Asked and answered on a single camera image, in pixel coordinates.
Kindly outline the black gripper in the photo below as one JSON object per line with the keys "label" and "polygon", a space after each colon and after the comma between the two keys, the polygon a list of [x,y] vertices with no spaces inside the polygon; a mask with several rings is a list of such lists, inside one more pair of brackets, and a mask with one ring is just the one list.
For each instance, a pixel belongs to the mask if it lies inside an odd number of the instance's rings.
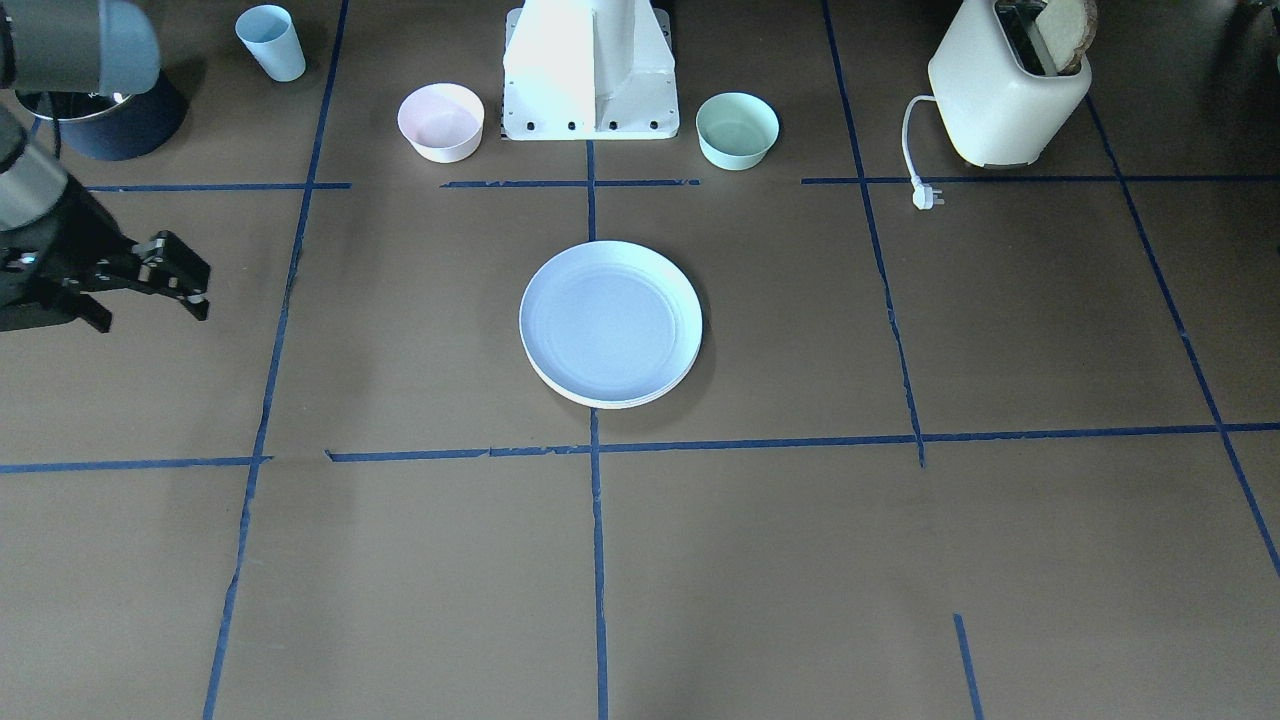
{"label": "black gripper", "polygon": [[157,232],[136,243],[81,184],[69,184],[49,214],[3,231],[1,331],[74,320],[110,329],[95,292],[133,290],[177,300],[197,322],[209,318],[211,266],[180,237]]}

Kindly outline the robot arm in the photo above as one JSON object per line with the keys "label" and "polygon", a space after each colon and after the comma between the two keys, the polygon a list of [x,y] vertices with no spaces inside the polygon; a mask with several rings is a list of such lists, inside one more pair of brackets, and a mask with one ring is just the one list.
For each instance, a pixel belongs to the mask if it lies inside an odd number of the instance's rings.
{"label": "robot arm", "polygon": [[82,320],[108,332],[113,315],[96,293],[113,290],[174,299],[205,320],[210,265],[172,232],[125,236],[60,159],[64,145],[137,158],[182,123],[186,102],[145,12],[132,1],[5,1],[3,87],[54,133],[45,149],[3,113],[3,329]]}

